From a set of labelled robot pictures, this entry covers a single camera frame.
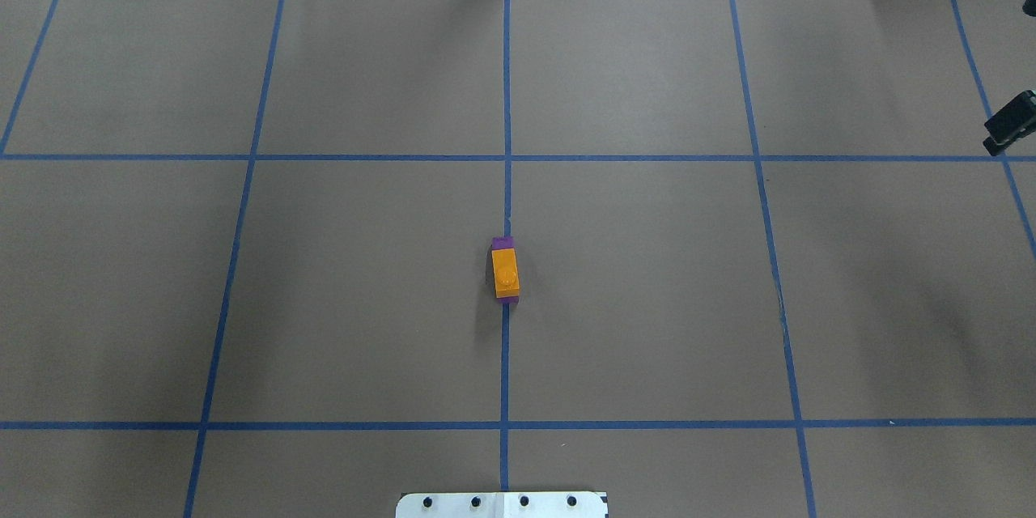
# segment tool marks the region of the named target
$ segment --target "purple block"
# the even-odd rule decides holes
[[[493,237],[493,250],[515,249],[514,237]]]

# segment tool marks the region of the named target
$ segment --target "orange block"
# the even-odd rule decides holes
[[[495,250],[492,254],[496,297],[517,297],[521,286],[518,284],[518,257],[515,256],[515,250]]]

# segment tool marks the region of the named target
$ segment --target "blue grid line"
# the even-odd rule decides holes
[[[762,153],[765,163],[1001,164],[991,156]],[[0,153],[0,161],[249,161],[251,153]],[[751,163],[751,153],[256,153],[256,161],[418,161],[419,163]],[[1012,156],[1036,163],[1036,156]]]
[[[201,425],[198,428],[198,440],[195,444],[194,463],[191,467],[191,480],[188,482],[186,499],[183,503],[183,517],[190,518],[194,512],[194,498],[198,489],[198,476],[201,472],[201,462],[205,452],[205,437],[208,430],[208,420],[212,408],[212,394],[215,390],[217,372],[220,369],[220,353],[223,349],[223,337],[227,328],[227,314],[230,311],[230,290],[234,286],[234,275],[237,270],[237,256],[241,248],[241,231],[244,228],[244,212],[248,210],[249,196],[252,191],[252,178],[255,175],[256,152],[259,150],[259,138],[262,136],[262,120],[266,109],[266,94],[269,92],[269,82],[274,75],[274,57],[277,54],[277,39],[281,31],[281,17],[284,13],[284,0],[277,1],[277,12],[274,17],[274,31],[270,34],[269,51],[266,54],[266,70],[263,73],[262,89],[259,91],[259,105],[256,108],[256,124],[252,135],[252,150],[249,156],[249,168],[244,172],[244,186],[241,190],[240,206],[237,210],[237,224],[234,227],[234,241],[230,248],[230,263],[227,267],[227,281],[223,288],[223,303],[220,307],[220,319],[215,327],[215,341],[212,345],[212,359],[208,368],[208,380],[205,384],[205,399],[202,403]]]
[[[32,79],[32,70],[36,68],[36,60],[39,58],[39,51],[44,49],[44,39],[47,38],[47,31],[51,28],[51,21],[54,21],[54,13],[58,9],[59,0],[51,0],[51,6],[44,18],[44,25],[39,29],[36,37],[36,46],[32,47],[32,54],[29,57],[29,64],[25,65],[25,75],[22,76],[22,84],[18,87],[18,94],[15,96],[15,105],[10,108],[10,115],[7,116],[7,124],[4,126],[3,136],[0,137],[0,153],[7,149],[7,141],[10,139],[10,132],[15,131],[15,120],[18,119],[18,111],[22,108],[22,98],[25,98],[25,91],[29,89],[29,80]]]
[[[957,34],[960,35],[960,45],[965,50],[965,57],[968,58],[968,65],[971,68],[972,78],[975,80],[978,96],[982,100],[982,109],[985,111],[986,119],[988,119],[988,117],[992,116],[992,109],[989,108],[989,99],[985,94],[982,76],[978,73],[978,65],[975,64],[975,57],[968,41],[968,32],[965,31],[965,21],[960,17],[960,5],[957,4],[957,0],[950,0],[950,5],[953,8],[953,20],[957,24]],[[1021,202],[1021,194],[1018,193],[1018,183],[1014,181],[1014,172],[1011,171],[1007,153],[1000,153],[997,157],[1001,162],[1001,165],[1003,165],[1004,176],[1007,178],[1007,184],[1011,190],[1011,197],[1014,198],[1014,206],[1018,209],[1018,217],[1021,220],[1021,228],[1026,231],[1026,238],[1029,238],[1029,251],[1032,253],[1033,259],[1036,259],[1036,237],[1033,236],[1032,224],[1029,223],[1029,212],[1026,212],[1026,205]]]
[[[657,431],[710,429],[895,429],[910,427],[1036,427],[1036,418],[892,418],[700,421],[509,421],[521,431]],[[151,421],[3,421],[0,431],[197,431],[200,423]],[[207,431],[498,431],[496,421],[243,421],[217,422]]]
[[[503,0],[503,236],[511,236],[511,0]],[[510,488],[511,305],[500,307],[500,491]]]
[[[770,221],[770,203],[767,199],[766,178],[762,176],[762,157],[759,153],[759,139],[755,132],[755,112],[752,109],[752,94],[748,87],[748,67],[745,64],[745,50],[741,39],[741,24],[738,21],[738,2],[730,2],[730,21],[733,25],[733,39],[738,50],[738,65],[741,70],[741,91],[745,98],[745,116],[748,120],[748,135],[752,142],[752,155],[755,157],[755,182],[759,191],[759,203],[762,207],[762,224],[767,234],[767,248],[770,252],[770,270],[773,275],[774,287],[777,290],[777,305],[780,314],[781,332],[784,334],[784,367],[787,371],[787,385],[792,397],[792,412],[795,415],[795,433],[799,441],[799,462],[802,465],[802,482],[806,494],[806,510],[810,518],[816,518],[816,501],[813,498],[813,478],[809,469],[809,451],[806,447],[806,430],[802,426],[802,407],[799,402],[799,382],[795,375],[795,357],[792,354],[792,334],[787,329],[787,311],[784,308],[784,290],[780,283],[780,267],[777,263],[777,248],[774,242],[773,223]]]

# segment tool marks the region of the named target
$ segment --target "white plate with holes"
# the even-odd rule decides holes
[[[406,494],[396,518],[608,518],[604,492]]]

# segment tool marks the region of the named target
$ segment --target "black object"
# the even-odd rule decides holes
[[[989,138],[982,142],[990,156],[1003,152],[1026,135],[1036,132],[1036,93],[1023,90],[985,122]]]
[[[1025,4],[1021,4],[1021,11],[1030,17],[1036,17],[1036,0],[1026,0]]]

